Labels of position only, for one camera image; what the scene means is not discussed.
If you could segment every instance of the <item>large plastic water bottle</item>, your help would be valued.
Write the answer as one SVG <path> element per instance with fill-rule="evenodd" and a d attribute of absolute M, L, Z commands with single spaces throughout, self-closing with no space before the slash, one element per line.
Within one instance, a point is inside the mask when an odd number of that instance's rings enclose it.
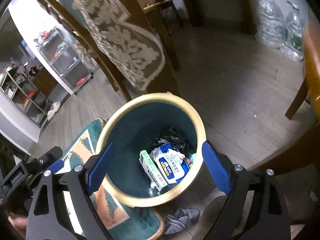
<path fill-rule="evenodd" d="M 289 58 L 300 61 L 303 60 L 302 52 L 302 24 L 299 8 L 296 4 L 292 4 L 292 11 L 285 19 L 284 27 L 284 44 L 281 46 L 281 51 Z"/>
<path fill-rule="evenodd" d="M 258 2 L 256 14 L 259 20 L 255 38 L 266 46 L 279 48 L 283 43 L 284 18 L 282 11 L 274 0 L 258 0 Z"/>

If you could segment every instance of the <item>green trash can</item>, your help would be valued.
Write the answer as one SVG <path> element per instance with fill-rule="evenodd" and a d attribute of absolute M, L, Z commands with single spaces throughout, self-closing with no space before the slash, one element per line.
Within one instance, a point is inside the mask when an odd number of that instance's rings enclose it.
<path fill-rule="evenodd" d="M 150 188 L 139 154 L 142 150 L 150 154 L 154 135 L 171 126 L 188 140 L 196 157 L 184 179 L 158 195 Z M 100 134 L 96 153 L 110 142 L 116 153 L 106 168 L 102 185 L 119 202 L 132 207 L 151 207 L 171 201 L 196 179 L 203 164 L 201 148 L 205 141 L 203 122 L 187 101 L 170 93 L 142 95 L 122 106 Z"/>

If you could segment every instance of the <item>gray cloth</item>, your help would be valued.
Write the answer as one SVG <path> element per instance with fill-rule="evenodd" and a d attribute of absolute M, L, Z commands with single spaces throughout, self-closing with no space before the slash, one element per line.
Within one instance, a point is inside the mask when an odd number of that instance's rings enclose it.
<path fill-rule="evenodd" d="M 198 220 L 200 211 L 191 208 L 178 208 L 174 215 L 164 216 L 164 235 L 175 234 L 185 230 Z"/>

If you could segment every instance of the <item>cushion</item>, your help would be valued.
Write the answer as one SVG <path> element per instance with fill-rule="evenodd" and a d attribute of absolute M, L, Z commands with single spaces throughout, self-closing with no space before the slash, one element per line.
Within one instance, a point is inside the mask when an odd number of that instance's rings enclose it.
<path fill-rule="evenodd" d="M 103 119 L 96 119 L 84 128 L 71 145 L 64 151 L 64 167 L 58 173 L 68 172 L 79 164 L 84 164 L 95 148 L 105 125 Z M 76 217 L 69 192 L 64 192 L 70 220 L 76 233 L 83 234 Z M 157 239 L 164 230 L 163 218 L 151 208 L 128 207 L 120 204 L 101 186 L 90 199 L 103 224 L 115 240 Z"/>

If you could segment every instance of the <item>plastic bag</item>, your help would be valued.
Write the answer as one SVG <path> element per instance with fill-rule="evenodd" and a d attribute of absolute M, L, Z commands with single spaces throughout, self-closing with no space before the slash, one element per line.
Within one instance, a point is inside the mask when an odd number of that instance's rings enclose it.
<path fill-rule="evenodd" d="M 188 153 L 190 148 L 187 140 L 174 131 L 173 127 L 163 130 L 160 137 L 155 137 L 153 148 L 158 148 L 165 143 L 170 143 L 174 148 L 184 155 Z"/>

